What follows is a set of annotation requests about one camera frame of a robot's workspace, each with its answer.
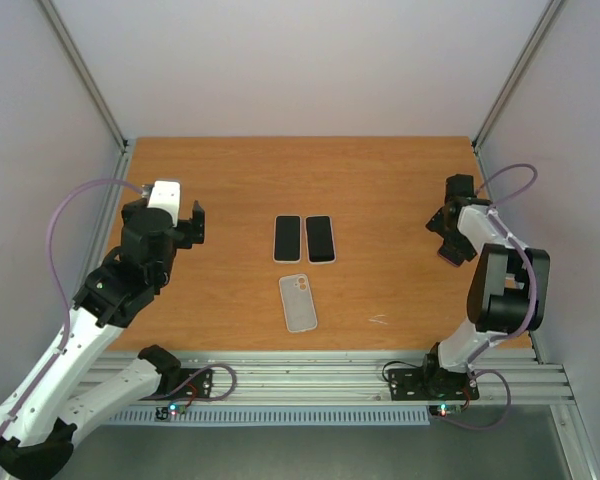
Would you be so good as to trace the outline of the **black phone silver edge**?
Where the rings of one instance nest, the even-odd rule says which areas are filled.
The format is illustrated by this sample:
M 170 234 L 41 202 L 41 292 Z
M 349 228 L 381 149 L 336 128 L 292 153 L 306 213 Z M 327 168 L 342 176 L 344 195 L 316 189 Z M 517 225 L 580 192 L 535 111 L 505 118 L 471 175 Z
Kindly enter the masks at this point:
M 333 263 L 336 260 L 332 220 L 327 215 L 305 219 L 308 259 L 310 263 Z

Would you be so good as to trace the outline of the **white phone case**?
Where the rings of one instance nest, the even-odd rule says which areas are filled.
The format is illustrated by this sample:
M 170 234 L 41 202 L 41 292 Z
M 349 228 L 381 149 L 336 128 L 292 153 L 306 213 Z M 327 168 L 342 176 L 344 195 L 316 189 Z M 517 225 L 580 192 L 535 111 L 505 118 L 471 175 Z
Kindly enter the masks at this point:
M 308 277 L 305 274 L 284 276 L 278 285 L 287 330 L 302 333 L 316 329 L 318 318 Z

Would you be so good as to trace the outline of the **black phone pink edge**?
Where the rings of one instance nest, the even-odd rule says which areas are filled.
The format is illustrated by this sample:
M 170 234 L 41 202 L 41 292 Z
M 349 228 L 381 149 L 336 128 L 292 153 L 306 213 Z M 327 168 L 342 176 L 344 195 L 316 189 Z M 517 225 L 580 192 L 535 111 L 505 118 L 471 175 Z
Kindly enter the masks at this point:
M 467 259 L 466 256 L 461 252 L 448 246 L 442 245 L 438 249 L 438 256 L 453 265 L 454 267 L 460 267 L 464 262 L 471 261 L 472 258 Z

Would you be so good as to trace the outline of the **black phone dark edge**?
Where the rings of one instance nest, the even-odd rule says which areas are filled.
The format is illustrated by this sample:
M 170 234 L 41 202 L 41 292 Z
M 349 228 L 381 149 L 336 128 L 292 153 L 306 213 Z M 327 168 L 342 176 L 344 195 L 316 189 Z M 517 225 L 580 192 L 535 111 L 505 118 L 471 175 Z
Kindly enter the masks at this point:
M 301 217 L 279 215 L 274 221 L 273 260 L 296 263 L 301 259 Z

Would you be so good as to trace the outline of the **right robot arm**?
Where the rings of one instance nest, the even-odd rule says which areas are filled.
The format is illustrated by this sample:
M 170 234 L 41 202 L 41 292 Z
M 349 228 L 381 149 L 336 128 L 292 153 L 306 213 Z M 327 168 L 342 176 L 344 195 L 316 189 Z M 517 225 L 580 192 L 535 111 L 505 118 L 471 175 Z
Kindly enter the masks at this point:
M 471 175 L 446 179 L 443 206 L 426 224 L 442 243 L 438 254 L 459 267 L 477 259 L 466 318 L 425 356 L 421 372 L 431 398 L 469 387 L 475 361 L 487 350 L 535 331 L 544 318 L 550 256 L 520 240 L 496 207 L 481 199 Z

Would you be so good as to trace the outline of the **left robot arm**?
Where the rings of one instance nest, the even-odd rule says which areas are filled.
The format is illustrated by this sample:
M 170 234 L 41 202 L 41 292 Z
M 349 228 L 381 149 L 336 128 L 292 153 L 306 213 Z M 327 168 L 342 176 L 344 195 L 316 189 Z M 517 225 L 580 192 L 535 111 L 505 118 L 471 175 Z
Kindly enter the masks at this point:
M 79 442 L 116 411 L 180 389 L 180 361 L 152 345 L 85 396 L 70 397 L 100 354 L 169 283 L 177 251 L 205 239 L 198 203 L 187 220 L 145 199 L 125 205 L 122 217 L 121 243 L 85 278 L 69 310 L 69 328 L 0 405 L 2 479 L 53 478 Z

